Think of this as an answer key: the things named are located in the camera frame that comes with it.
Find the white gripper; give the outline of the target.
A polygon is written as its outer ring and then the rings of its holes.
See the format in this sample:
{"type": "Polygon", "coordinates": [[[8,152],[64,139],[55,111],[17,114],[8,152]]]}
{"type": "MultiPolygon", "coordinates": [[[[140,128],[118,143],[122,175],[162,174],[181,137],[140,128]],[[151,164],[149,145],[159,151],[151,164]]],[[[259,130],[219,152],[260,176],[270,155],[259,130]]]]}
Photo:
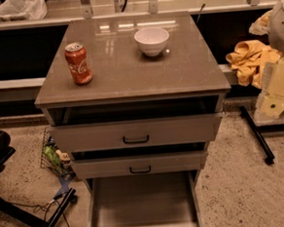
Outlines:
{"type": "Polygon", "coordinates": [[[257,121],[276,120],[284,111],[284,56],[268,62],[263,72],[262,91],[257,98],[254,117],[257,121]]]}

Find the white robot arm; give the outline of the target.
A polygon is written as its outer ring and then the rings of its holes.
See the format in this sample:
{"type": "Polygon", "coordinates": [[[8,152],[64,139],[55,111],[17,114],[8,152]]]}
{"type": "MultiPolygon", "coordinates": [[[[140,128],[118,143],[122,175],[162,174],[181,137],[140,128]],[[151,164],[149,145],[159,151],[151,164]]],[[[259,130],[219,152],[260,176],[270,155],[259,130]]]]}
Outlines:
{"type": "Polygon", "coordinates": [[[277,0],[269,16],[268,42],[282,55],[276,63],[267,62],[262,73],[255,120],[261,124],[278,119],[284,111],[284,0],[277,0]]]}

